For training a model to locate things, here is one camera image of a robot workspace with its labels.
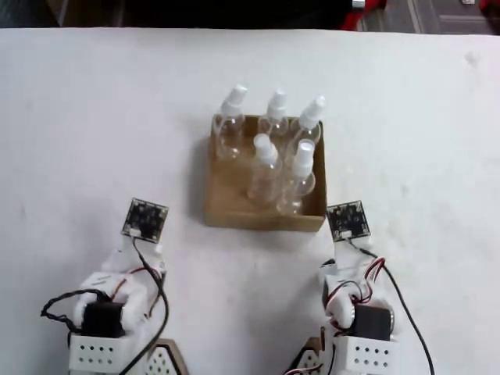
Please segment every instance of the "robotic hand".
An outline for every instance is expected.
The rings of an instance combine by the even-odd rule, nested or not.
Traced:
[[[159,339],[169,314],[163,291],[166,268],[158,245],[167,213],[167,207],[134,199],[122,245],[79,290],[52,299],[42,310],[42,316],[70,329],[71,373],[188,374],[175,343]],[[48,312],[73,295],[80,296],[73,320]]]
[[[422,338],[385,259],[369,250],[370,230],[360,201],[331,206],[327,218],[334,242],[345,245],[373,261],[363,270],[359,267],[339,269],[334,259],[320,268],[323,307],[328,321],[320,337],[311,337],[285,375],[344,375],[369,373],[385,375],[396,366],[397,336],[402,331],[402,308],[412,324],[429,362],[434,367]],[[377,282],[381,270],[387,274],[399,300]]]
[[[398,304],[376,283],[383,265],[384,259],[377,258],[364,273],[353,276],[358,268],[339,270],[333,261],[323,264],[320,279],[328,321],[320,338],[309,339],[285,375],[391,373],[401,315]]]

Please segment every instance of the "open cardboard box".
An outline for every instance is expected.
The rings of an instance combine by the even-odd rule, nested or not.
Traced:
[[[251,162],[255,149],[253,138],[257,134],[257,116],[246,116],[241,156],[236,161],[216,158],[215,135],[210,134],[209,180],[205,202],[205,222],[212,227],[252,230],[297,230],[317,232],[327,211],[327,182],[323,132],[314,152],[313,171],[316,186],[303,201],[303,214],[283,216],[275,207],[262,209],[247,197]]]

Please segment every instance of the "white 3d-printed part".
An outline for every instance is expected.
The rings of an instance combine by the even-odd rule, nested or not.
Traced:
[[[130,361],[130,337],[105,338],[71,335],[70,370],[118,373]]]
[[[314,367],[320,364],[320,359],[316,355],[316,353],[313,350],[306,350],[303,354],[302,357],[300,358],[300,361],[297,365],[297,368],[299,369],[307,369],[309,367]],[[315,373],[320,373],[319,370],[317,371],[311,371],[310,372],[312,375]]]
[[[146,364],[146,375],[180,375],[172,363],[169,352],[157,346]]]
[[[344,336],[338,337],[335,345],[334,373],[342,370],[373,375],[394,372],[398,345],[392,341]]]

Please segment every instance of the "white trigger cap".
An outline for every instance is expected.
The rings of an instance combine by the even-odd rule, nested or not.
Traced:
[[[310,139],[302,139],[298,143],[297,154],[291,171],[296,177],[306,178],[313,171],[314,164],[314,142]]]
[[[325,102],[326,99],[322,95],[310,102],[298,118],[300,126],[307,129],[313,129],[321,120],[321,115],[323,114],[323,110],[325,108]]]
[[[267,116],[271,119],[281,120],[285,115],[285,104],[287,102],[287,95],[281,89],[274,92],[273,97],[269,100],[267,106]]]
[[[241,104],[245,99],[247,88],[237,84],[223,101],[220,111],[224,116],[235,117],[241,114]]]
[[[255,146],[255,154],[257,159],[261,163],[274,164],[278,159],[278,151],[271,142],[269,135],[267,134],[257,134],[253,138],[253,144]]]

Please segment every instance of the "white tabletop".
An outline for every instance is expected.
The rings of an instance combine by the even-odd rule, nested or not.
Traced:
[[[237,82],[247,113],[278,85],[291,115],[327,97],[329,204],[362,199],[436,373],[496,373],[499,68],[500,39],[485,36],[0,30],[2,373],[65,373],[66,328],[41,307],[118,244],[132,197],[171,208],[164,335],[191,375],[281,374],[319,333],[326,224],[202,221],[210,118]],[[399,373],[425,374],[401,318]]]

